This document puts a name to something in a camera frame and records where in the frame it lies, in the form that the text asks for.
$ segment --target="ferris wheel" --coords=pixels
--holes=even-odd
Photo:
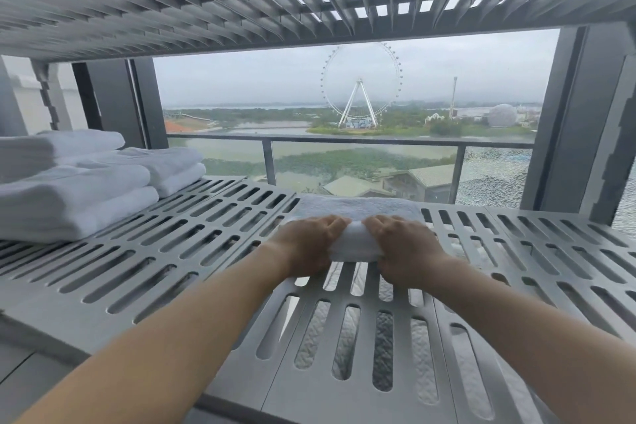
[[[402,63],[384,42],[339,45],[322,66],[321,92],[338,114],[338,127],[378,125],[377,116],[398,100]]]

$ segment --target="orange roof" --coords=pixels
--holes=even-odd
[[[163,122],[165,123],[165,130],[168,133],[189,133],[190,131],[192,131],[186,128],[185,126],[181,126],[180,124],[173,123],[172,121],[168,121],[164,119]]]

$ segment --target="balcony railing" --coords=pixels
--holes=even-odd
[[[489,206],[518,206],[518,200],[520,198],[520,192],[523,190],[523,183],[525,182],[525,176],[527,172],[527,166],[530,160],[530,153],[534,147],[532,141],[506,141],[500,139],[486,139],[486,138],[399,138],[399,137],[355,137],[355,136],[322,136],[313,134],[294,134],[294,135],[282,135],[282,134],[235,134],[235,133],[214,133],[214,132],[173,132],[169,133],[168,137],[171,139],[171,143],[175,143],[175,138],[178,139],[214,139],[217,141],[227,141],[227,149],[231,150],[232,141],[260,141],[262,144],[263,161],[265,163],[265,176],[266,181],[269,184],[277,184],[277,171],[275,166],[275,146],[276,145],[289,145],[294,143],[329,143],[330,150],[333,150],[334,144],[343,145],[364,145],[373,147],[377,145],[381,146],[401,146],[401,147],[451,147],[457,148],[455,153],[454,162],[450,181],[448,183],[444,181],[423,181],[420,182],[422,187],[433,187],[433,189],[442,188],[441,199],[435,199],[435,195],[427,196],[426,201],[437,201],[440,203],[464,203],[464,204],[488,204]],[[470,168],[467,173],[462,173],[465,169],[465,162],[470,163]],[[403,173],[410,173],[410,175],[416,179],[419,175],[417,171],[422,172],[426,168],[420,168],[419,170],[409,169],[403,171]],[[414,194],[407,194],[400,189],[396,190],[396,183],[400,183],[396,178],[397,173],[400,171],[394,171],[388,175],[370,175],[365,178],[366,181],[373,182],[378,187],[378,193],[375,195],[393,195],[400,197],[407,197],[410,199],[417,199],[419,201],[425,201],[421,197]],[[464,196],[464,201],[457,201],[458,190],[460,190],[460,183],[464,177],[464,183],[467,181],[472,182],[473,187],[475,185],[480,186],[481,189],[478,192],[482,196],[477,199],[480,201],[473,201],[469,196]],[[490,182],[484,182],[484,179],[490,179]],[[511,192],[509,184],[510,179],[515,179],[513,183],[513,192],[517,194],[516,199],[509,198],[507,203],[501,203],[501,196],[505,196]],[[495,187],[485,187],[484,185],[494,184]],[[322,188],[328,188],[329,185],[324,185]],[[482,201],[484,197],[488,198],[488,193],[492,193],[493,201]]]

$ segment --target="metal railing post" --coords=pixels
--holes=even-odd
[[[272,153],[272,140],[263,139],[263,158],[265,159],[265,174],[267,175],[267,183],[276,184],[276,172],[274,171],[274,153]]]
[[[462,167],[464,166],[464,156],[466,155],[466,146],[458,146],[455,155],[455,168],[453,169],[453,180],[450,184],[449,203],[455,204],[457,199],[457,189],[459,188],[459,178],[462,176]]]

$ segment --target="sky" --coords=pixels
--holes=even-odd
[[[322,68],[336,45],[155,58],[155,70],[165,108],[318,105],[325,103],[322,90],[344,105],[358,78],[374,104],[449,101],[454,76],[459,103],[540,103],[558,33],[387,42],[395,61],[379,43],[346,44],[333,56],[326,76]],[[362,100],[358,92],[356,100]]]

